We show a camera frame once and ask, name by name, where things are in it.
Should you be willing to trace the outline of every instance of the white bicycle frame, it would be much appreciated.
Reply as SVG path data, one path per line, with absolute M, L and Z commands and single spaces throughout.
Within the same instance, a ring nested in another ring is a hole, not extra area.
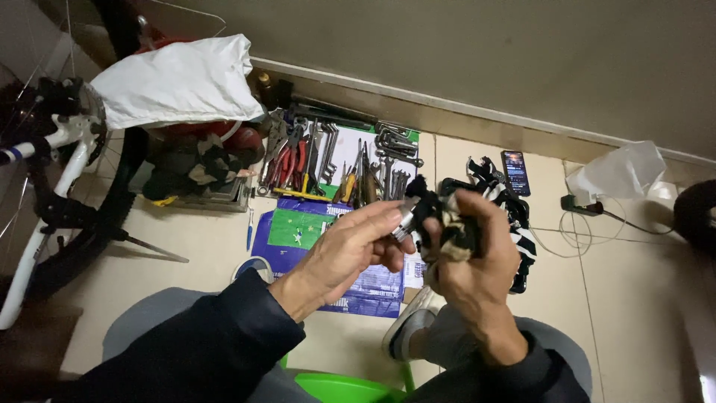
M 101 122 L 97 117 L 89 115 L 72 116 L 66 123 L 60 122 L 58 117 L 58 115 L 52 116 L 52 120 L 58 127 L 57 131 L 45 137 L 50 147 L 56 149 L 79 141 L 77 148 L 74 150 L 74 153 L 72 153 L 69 163 L 54 188 L 56 194 L 67 197 L 69 188 L 75 179 L 79 178 L 82 174 L 82 170 L 87 165 L 93 145 L 95 144 L 95 137 L 92 135 L 90 127 L 93 123 L 99 124 Z M 15 147 L 0 150 L 0 152 L 10 157 L 11 162 L 17 162 L 23 158 L 32 156 L 35 153 L 35 147 L 30 143 L 20 143 Z M 0 310 L 0 330 L 9 329 L 20 314 L 27 285 L 36 266 L 37 259 L 49 236 L 40 232 L 40 230 L 46 226 L 47 224 L 42 221 L 42 219 L 38 220 L 32 232 L 32 236 L 27 242 L 25 250 L 22 252 L 22 257 L 17 265 L 17 271 L 5 297 L 2 310 Z

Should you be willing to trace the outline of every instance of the person's right hand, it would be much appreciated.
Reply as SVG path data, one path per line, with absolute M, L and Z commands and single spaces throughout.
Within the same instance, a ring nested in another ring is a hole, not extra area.
M 483 355 L 492 364 L 511 365 L 527 354 L 527 341 L 517 329 L 507 294 L 520 265 L 520 254 L 512 242 L 507 214 L 471 191 L 455 193 L 460 213 L 474 217 L 482 230 L 483 256 L 466 262 L 437 260 L 437 278 L 448 304 L 465 319 L 475 337 L 483 342 Z M 426 219 L 431 253 L 439 253 L 442 226 Z

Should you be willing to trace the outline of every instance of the metal rod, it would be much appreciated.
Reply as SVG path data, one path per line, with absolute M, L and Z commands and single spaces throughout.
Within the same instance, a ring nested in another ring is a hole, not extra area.
M 177 255 L 177 254 L 174 254 L 174 253 L 172 253 L 172 252 L 169 252 L 168 250 L 164 250 L 164 249 L 162 249 L 162 248 L 160 248 L 160 247 L 156 247 L 156 246 L 154 246 L 154 245 L 152 245 L 152 244 L 148 244 L 148 243 L 146 243 L 146 242 L 144 242 L 144 241 L 140 241 L 140 240 L 138 240 L 137 238 L 127 237 L 127 241 L 129 241 L 129 242 L 131 242 L 131 243 L 133 243 L 133 244 L 135 244 L 135 245 L 139 245 L 139 246 L 141 246 L 141 247 L 145 247 L 145 248 L 147 248 L 147 249 L 149 249 L 149 250 L 153 250 L 154 252 L 161 253 L 162 255 L 166 255 L 166 256 L 168 256 L 168 257 L 171 257 L 171 258 L 173 258 L 174 260 L 176 260 L 176 261 L 178 261 L 178 262 L 181 262 L 181 263 L 189 263 L 189 259 L 187 259 L 186 257 L 181 257 L 181 256 L 179 256 L 179 255 Z

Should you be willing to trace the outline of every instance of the hand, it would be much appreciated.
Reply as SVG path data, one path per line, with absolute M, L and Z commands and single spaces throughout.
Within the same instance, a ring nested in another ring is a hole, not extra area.
M 482 342 L 485 359 L 492 364 L 516 364 L 527 354 L 527 340 L 507 306 L 507 294 L 520 265 L 507 214 L 475 192 L 461 189 L 455 197 L 460 213 L 476 218 L 482 229 L 483 257 L 454 262 L 439 256 L 440 288 Z M 423 226 L 430 234 L 431 253 L 439 253 L 442 226 L 434 218 L 426 219 Z
M 302 321 L 341 298 L 369 265 L 402 270 L 405 253 L 415 252 L 412 238 L 401 245 L 385 238 L 400 223 L 401 204 L 379 201 L 335 222 L 291 272 L 269 287 L 284 310 Z

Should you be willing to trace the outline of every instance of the gray pants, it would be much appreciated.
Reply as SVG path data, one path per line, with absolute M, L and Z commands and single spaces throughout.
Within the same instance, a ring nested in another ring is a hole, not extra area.
M 189 308 L 204 295 L 210 293 L 168 288 L 137 302 L 110 326 L 102 343 L 102 360 L 106 361 L 122 353 L 136 338 Z M 530 318 L 515 320 L 520 330 L 532 333 L 545 349 L 559 352 L 572 368 L 579 384 L 591 395 L 589 362 L 582 349 L 572 339 L 542 322 Z M 451 369 L 464 365 L 475 348 L 475 339 L 465 329 L 458 312 L 450 306 L 443 307 L 427 333 L 427 360 L 445 368 L 449 373 Z M 434 394 L 435 390 L 428 391 L 426 388 L 435 387 L 440 385 L 431 385 L 429 382 L 415 391 L 415 397 L 419 398 L 423 392 Z M 293 376 L 277 364 L 263 376 L 247 402 L 316 403 L 318 400 L 308 395 L 293 380 Z

